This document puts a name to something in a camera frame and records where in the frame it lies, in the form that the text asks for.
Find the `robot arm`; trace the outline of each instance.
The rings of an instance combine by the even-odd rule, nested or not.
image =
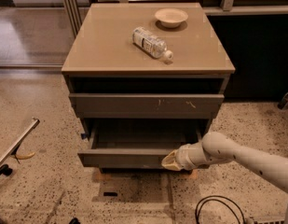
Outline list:
[[[236,161],[288,193],[288,159],[241,146],[218,132],[205,134],[201,143],[184,145],[174,150],[164,158],[162,166],[173,171],[180,171],[230,161]],[[288,223],[288,208],[285,223]]]

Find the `cable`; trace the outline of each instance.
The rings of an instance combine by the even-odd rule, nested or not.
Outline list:
[[[216,201],[216,202],[219,202],[219,203],[222,203],[223,205],[225,205],[225,206],[232,212],[232,214],[235,216],[235,218],[237,219],[238,223],[240,224],[240,220],[239,220],[238,216],[235,214],[235,212],[233,211],[233,209],[232,209],[229,205],[227,205],[226,203],[224,203],[223,201],[220,201],[220,200],[215,199],[215,198],[226,199],[226,200],[230,201],[231,203],[233,203],[234,205],[236,205],[236,207],[240,210],[240,214],[241,214],[242,220],[243,220],[242,223],[243,223],[243,224],[246,224],[246,223],[245,223],[244,214],[243,214],[242,210],[240,209],[240,207],[239,207],[234,201],[228,199],[227,197],[219,196],[219,195],[208,196],[208,197],[206,197],[206,198],[201,199],[201,200],[198,202],[198,204],[197,204],[197,206],[196,206],[196,211],[195,211],[195,218],[196,218],[197,224],[199,224],[199,215],[200,215],[200,212],[201,212],[201,209],[202,209],[203,205],[204,205],[205,203],[207,203],[207,202],[210,202],[210,201]]]
[[[200,209],[199,209],[199,212],[198,212],[198,220],[199,220],[199,214],[200,214],[200,211],[201,211],[202,206],[203,206],[205,203],[209,202],[209,201],[217,201],[217,202],[219,202],[219,203],[222,203],[224,206],[226,206],[226,207],[232,212],[232,214],[235,216],[236,220],[237,220],[238,223],[240,224],[240,220],[239,220],[238,216],[236,215],[236,213],[233,211],[233,209],[231,209],[231,207],[230,207],[229,205],[227,205],[226,203],[224,203],[224,202],[222,202],[222,201],[220,201],[220,200],[218,200],[218,199],[209,199],[209,200],[206,200],[206,201],[201,205],[201,207],[200,207]]]

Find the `drawer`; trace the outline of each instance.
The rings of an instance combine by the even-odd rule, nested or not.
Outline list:
[[[69,95],[79,118],[213,119],[223,94],[95,94]]]
[[[165,156],[200,137],[192,119],[96,119],[93,126],[90,149],[78,152],[85,167],[162,169]]]

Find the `terrazzo floor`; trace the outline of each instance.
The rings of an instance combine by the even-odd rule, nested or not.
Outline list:
[[[0,70],[0,156],[32,122],[40,124],[0,176],[0,218],[5,223],[196,223],[197,202],[209,195],[235,201],[246,217],[284,217],[288,195],[235,162],[180,173],[112,173],[82,166],[79,120],[58,72]],[[288,109],[276,103],[223,103],[211,127],[247,147],[288,158]],[[104,196],[116,192],[117,196]],[[238,223],[219,203],[207,203],[203,224]]]

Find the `beige bowl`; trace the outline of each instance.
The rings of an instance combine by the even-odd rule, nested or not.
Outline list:
[[[164,8],[155,13],[155,17],[167,28],[176,28],[188,19],[188,14],[176,8]]]

